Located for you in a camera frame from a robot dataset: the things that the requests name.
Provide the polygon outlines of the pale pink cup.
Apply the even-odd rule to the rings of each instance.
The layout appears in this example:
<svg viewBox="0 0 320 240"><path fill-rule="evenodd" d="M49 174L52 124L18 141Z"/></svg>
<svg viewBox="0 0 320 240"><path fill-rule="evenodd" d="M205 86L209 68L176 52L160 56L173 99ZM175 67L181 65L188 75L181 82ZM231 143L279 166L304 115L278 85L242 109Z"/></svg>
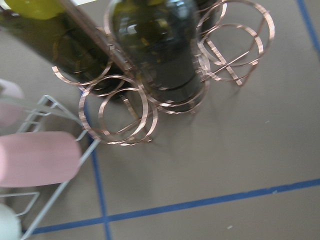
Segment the pale pink cup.
<svg viewBox="0 0 320 240"><path fill-rule="evenodd" d="M1 95L24 99L25 95L22 88L11 81L0 79ZM20 123L24 109L16 104L0 102L0 135L7 135L14 132Z"/></svg>

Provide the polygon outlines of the dark wine bottle upper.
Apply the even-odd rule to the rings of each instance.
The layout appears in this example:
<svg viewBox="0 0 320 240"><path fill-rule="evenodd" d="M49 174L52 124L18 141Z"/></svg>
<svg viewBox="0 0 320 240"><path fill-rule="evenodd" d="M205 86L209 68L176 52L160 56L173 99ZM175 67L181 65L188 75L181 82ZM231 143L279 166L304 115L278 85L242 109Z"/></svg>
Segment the dark wine bottle upper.
<svg viewBox="0 0 320 240"><path fill-rule="evenodd" d="M113 37L140 70L152 100L178 113L200 102L193 0L113 0L108 14Z"/></svg>

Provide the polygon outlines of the pink cup on rack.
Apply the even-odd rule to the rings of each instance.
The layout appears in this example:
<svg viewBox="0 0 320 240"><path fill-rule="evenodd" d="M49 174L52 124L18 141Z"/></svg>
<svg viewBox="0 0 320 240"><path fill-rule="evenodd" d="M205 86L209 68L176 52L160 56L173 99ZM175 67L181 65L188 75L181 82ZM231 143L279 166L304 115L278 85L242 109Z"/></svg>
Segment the pink cup on rack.
<svg viewBox="0 0 320 240"><path fill-rule="evenodd" d="M79 171L82 150L64 131L24 132L0 138L0 185L25 188L59 184Z"/></svg>

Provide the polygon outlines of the pale green cup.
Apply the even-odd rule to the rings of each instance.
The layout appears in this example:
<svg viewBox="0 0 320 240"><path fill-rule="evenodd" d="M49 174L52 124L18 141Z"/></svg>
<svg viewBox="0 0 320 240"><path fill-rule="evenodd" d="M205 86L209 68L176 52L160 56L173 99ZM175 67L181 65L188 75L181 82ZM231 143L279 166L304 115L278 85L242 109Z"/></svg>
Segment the pale green cup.
<svg viewBox="0 0 320 240"><path fill-rule="evenodd" d="M7 205L0 204L0 239L20 240L22 236L21 221Z"/></svg>

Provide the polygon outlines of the dark wine bottle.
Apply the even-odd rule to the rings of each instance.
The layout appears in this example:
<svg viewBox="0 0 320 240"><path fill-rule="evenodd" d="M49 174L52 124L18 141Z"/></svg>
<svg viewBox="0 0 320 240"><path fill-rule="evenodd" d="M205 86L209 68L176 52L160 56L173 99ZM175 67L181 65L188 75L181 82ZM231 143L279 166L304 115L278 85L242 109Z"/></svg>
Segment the dark wine bottle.
<svg viewBox="0 0 320 240"><path fill-rule="evenodd" d="M107 53L107 37L70 0L2 0L0 25L51 63L63 82L99 97L129 83Z"/></svg>
<svg viewBox="0 0 320 240"><path fill-rule="evenodd" d="M200 102L193 0L113 0L108 14L113 37L140 70L152 100L178 113Z"/></svg>

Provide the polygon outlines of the dark wine bottle lower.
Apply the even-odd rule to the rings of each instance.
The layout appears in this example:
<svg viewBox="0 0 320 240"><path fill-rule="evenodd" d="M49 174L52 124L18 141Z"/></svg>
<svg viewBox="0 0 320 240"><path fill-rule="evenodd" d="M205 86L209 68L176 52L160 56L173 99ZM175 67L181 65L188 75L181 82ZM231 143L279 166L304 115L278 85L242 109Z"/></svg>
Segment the dark wine bottle lower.
<svg viewBox="0 0 320 240"><path fill-rule="evenodd" d="M107 37L70 0L2 0L0 25L51 63L63 82L99 97L129 83L107 53Z"/></svg>

